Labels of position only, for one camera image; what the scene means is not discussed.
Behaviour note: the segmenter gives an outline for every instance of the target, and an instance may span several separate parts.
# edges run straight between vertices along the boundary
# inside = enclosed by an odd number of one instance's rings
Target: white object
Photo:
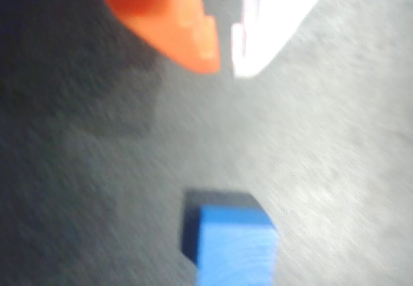
[[[260,73],[292,37],[318,0],[243,0],[231,28],[235,77]]]

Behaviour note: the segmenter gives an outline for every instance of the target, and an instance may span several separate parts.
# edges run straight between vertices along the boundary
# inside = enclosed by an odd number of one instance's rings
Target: blue block
[[[202,206],[197,286],[273,286],[277,246],[262,210]]]

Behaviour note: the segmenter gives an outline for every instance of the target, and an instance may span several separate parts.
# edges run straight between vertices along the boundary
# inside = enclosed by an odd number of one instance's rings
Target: gray carpet
[[[188,189],[260,202],[276,285],[413,285],[413,0],[320,0],[251,81],[240,6],[205,0],[222,69],[197,76],[102,0],[2,0],[0,285],[194,285]]]

